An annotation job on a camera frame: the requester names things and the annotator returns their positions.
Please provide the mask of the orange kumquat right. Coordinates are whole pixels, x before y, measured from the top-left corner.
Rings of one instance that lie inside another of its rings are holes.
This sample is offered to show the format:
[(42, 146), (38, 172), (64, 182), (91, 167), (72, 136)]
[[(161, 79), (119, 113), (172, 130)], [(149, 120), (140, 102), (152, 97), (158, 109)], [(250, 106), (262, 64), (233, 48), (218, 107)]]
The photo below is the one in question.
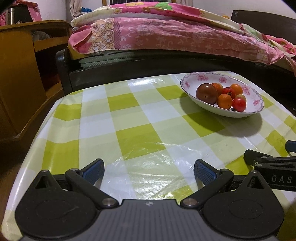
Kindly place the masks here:
[(234, 90), (235, 95), (243, 94), (243, 89), (239, 84), (232, 84), (230, 87)]

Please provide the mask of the white floral ceramic plate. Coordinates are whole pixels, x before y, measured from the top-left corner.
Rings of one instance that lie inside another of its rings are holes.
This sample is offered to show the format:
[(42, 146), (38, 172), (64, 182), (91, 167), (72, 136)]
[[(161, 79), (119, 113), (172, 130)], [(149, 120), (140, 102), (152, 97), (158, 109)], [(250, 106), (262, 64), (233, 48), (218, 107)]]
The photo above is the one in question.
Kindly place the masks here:
[(254, 88), (229, 73), (189, 73), (181, 78), (180, 87), (199, 107), (225, 117), (247, 117), (264, 107)]

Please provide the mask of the steel thermos flask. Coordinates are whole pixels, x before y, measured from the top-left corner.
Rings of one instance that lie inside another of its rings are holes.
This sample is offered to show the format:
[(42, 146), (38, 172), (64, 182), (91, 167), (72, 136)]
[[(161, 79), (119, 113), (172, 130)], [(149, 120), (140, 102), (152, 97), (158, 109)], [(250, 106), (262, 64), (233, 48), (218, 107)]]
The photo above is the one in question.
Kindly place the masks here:
[(15, 24), (15, 8), (10, 7), (6, 10), (6, 25)]

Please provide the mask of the red cherry tomato front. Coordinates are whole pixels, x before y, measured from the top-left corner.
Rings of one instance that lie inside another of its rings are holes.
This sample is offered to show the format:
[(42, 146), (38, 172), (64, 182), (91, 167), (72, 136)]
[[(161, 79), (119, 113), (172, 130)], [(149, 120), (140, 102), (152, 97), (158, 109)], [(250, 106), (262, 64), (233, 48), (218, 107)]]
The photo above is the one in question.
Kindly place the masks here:
[(241, 97), (233, 99), (232, 108), (235, 111), (244, 112), (246, 109), (246, 100)]

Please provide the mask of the green white checkered tablecloth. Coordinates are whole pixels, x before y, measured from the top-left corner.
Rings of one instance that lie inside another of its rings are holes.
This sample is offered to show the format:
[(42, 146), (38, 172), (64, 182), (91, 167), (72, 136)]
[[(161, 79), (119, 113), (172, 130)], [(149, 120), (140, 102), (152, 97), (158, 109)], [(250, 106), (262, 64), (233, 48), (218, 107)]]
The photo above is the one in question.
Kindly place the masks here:
[(18, 172), (1, 231), (18, 240), (15, 209), (37, 173), (63, 174), (102, 159), (101, 188), (117, 200), (182, 200), (197, 190), (193, 165), (245, 175), (247, 149), (286, 156), (295, 117), (260, 90), (263, 110), (225, 118), (197, 106), (181, 90), (181, 74), (134, 79), (71, 93), (56, 101)]

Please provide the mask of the pink floral quilt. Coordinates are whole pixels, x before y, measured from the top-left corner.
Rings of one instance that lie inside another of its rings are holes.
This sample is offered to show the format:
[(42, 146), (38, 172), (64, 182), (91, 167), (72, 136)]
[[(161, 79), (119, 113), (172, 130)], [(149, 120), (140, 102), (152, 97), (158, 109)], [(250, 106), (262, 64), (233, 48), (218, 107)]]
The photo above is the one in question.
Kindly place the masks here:
[(295, 45), (203, 9), (137, 1), (102, 6), (71, 21), (69, 45), (82, 55), (175, 50), (239, 58), (295, 71)]

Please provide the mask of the brown wooden cabinet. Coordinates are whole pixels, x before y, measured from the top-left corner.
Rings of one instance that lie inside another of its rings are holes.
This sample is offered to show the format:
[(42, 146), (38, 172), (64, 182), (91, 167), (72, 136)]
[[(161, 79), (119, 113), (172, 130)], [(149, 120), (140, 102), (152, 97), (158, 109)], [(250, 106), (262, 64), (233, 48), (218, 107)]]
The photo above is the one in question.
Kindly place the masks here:
[(1, 27), (2, 140), (21, 135), (50, 101), (63, 96), (55, 56), (69, 35), (63, 20)]

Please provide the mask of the orange kumquat back left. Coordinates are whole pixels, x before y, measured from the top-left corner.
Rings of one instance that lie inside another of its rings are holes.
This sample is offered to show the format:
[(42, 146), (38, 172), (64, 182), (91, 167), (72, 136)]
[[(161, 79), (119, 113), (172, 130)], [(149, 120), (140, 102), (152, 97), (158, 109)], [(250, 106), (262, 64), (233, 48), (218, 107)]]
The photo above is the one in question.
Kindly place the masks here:
[(212, 83), (211, 84), (217, 91), (218, 96), (221, 95), (223, 93), (223, 86), (219, 83)]

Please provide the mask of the orange kumquat front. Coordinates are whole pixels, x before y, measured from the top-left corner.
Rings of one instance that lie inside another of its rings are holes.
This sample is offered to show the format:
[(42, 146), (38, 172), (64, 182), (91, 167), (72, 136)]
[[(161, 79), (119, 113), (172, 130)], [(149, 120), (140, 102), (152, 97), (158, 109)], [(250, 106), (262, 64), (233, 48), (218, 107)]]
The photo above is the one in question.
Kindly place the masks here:
[(223, 109), (230, 109), (232, 107), (232, 98), (223, 93), (218, 96), (217, 105)]

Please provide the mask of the large dark red tomato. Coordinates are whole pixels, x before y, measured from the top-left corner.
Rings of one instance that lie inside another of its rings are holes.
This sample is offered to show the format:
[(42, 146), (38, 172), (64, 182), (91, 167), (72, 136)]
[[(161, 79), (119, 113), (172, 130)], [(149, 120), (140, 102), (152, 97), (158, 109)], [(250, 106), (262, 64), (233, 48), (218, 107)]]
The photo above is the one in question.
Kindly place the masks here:
[(213, 105), (218, 99), (218, 92), (213, 85), (203, 83), (197, 88), (196, 97), (203, 102)]

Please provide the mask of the orange kumquat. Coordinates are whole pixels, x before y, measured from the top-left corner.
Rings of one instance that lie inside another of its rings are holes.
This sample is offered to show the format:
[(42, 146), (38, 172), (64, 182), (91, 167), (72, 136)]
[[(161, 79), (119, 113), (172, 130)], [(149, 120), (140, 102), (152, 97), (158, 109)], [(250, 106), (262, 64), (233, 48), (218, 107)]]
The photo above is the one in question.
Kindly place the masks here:
[(218, 96), (217, 105), (223, 109), (230, 109), (232, 107), (232, 98), (223, 93)]
[(217, 91), (218, 96), (221, 95), (223, 93), (223, 86), (219, 83), (212, 83), (211, 84)]
[(243, 94), (243, 89), (239, 84), (232, 84), (230, 87), (234, 90), (235, 95)]

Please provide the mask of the dark sofa frame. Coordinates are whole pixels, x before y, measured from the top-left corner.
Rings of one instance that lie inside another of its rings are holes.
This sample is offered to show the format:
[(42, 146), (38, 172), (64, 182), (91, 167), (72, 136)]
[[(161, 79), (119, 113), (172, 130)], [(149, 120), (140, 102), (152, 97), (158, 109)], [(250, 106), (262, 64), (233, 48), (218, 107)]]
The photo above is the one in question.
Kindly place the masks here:
[(68, 48), (57, 52), (59, 78), (65, 94), (96, 85), (157, 75), (231, 71), (259, 86), (281, 104), (295, 107), (295, 75), (274, 65), (234, 57), (184, 51), (135, 50), (97, 56), (99, 65), (83, 68)]

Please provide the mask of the beige longan front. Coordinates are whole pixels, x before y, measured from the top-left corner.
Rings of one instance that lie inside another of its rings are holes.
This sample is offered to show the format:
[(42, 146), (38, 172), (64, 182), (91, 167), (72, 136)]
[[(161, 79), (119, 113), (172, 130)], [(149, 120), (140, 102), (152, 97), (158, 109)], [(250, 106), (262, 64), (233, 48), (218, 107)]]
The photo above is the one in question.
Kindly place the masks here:
[(245, 102), (247, 102), (246, 97), (243, 94), (238, 94), (235, 98), (241, 98), (244, 99)]

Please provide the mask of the dark wooden headboard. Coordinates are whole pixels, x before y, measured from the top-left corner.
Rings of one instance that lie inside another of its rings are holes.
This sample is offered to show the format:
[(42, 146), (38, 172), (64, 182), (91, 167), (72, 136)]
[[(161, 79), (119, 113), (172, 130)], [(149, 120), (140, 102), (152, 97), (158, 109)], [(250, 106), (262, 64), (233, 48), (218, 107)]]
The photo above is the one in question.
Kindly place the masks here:
[(295, 44), (295, 19), (260, 11), (233, 10), (231, 20)]

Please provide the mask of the red cherry tomato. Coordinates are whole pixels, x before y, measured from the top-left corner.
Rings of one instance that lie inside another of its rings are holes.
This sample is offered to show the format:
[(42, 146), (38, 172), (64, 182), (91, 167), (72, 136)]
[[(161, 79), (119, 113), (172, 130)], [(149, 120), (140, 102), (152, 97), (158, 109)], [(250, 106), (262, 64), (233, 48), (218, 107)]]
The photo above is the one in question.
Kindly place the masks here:
[(232, 108), (235, 111), (244, 112), (246, 109), (246, 100), (241, 97), (233, 99)]
[(232, 99), (236, 97), (235, 90), (231, 87), (225, 87), (223, 93), (229, 95)]

